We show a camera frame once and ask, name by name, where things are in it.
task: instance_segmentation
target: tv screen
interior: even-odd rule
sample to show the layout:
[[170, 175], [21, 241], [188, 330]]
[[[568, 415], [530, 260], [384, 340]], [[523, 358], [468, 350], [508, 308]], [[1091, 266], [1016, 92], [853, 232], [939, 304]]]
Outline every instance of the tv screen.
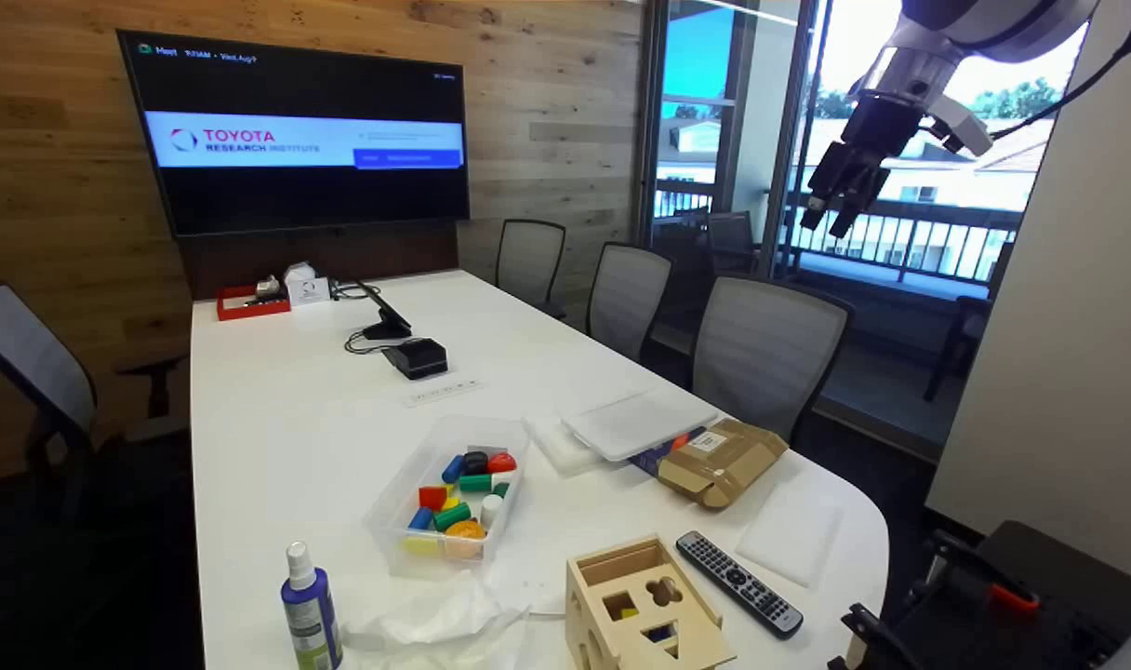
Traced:
[[180, 238], [464, 219], [461, 66], [119, 35]]

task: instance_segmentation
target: remote control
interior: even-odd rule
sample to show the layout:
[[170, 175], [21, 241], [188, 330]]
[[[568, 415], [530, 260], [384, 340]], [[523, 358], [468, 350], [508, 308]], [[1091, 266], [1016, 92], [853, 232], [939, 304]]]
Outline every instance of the remote control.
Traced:
[[768, 583], [758, 583], [742, 561], [721, 555], [706, 535], [683, 533], [677, 535], [677, 551], [706, 575], [724, 596], [734, 596], [761, 629], [774, 637], [791, 637], [804, 623], [795, 607], [790, 607], [783, 596], [774, 596]]

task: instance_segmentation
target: black device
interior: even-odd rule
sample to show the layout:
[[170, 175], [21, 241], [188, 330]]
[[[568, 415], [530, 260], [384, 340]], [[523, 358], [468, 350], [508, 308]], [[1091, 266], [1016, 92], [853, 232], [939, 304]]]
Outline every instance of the black device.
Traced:
[[372, 286], [365, 286], [370, 297], [381, 304], [381, 325], [365, 329], [365, 340], [409, 340], [414, 329], [406, 318], [399, 318]]
[[439, 376], [451, 367], [446, 348], [439, 348], [432, 340], [388, 348], [384, 358], [409, 379]]
[[119, 31], [174, 238], [468, 219], [461, 66]]
[[706, 575], [724, 596], [734, 596], [761, 629], [774, 637], [791, 637], [804, 627], [804, 613], [758, 583], [742, 561], [714, 547], [703, 533], [677, 535], [677, 551]]

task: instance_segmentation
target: wooden shape sorter box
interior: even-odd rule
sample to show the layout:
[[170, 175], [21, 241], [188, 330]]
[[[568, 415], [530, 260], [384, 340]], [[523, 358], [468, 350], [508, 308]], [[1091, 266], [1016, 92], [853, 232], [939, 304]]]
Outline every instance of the wooden shape sorter box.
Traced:
[[661, 539], [568, 561], [564, 637], [582, 670], [706, 670], [734, 659], [721, 618]]

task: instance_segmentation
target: conference room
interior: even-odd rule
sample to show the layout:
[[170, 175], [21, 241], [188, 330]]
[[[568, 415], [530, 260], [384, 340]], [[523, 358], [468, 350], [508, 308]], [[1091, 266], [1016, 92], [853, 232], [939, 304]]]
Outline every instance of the conference room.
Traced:
[[0, 4], [0, 668], [1131, 668], [1131, 0]]

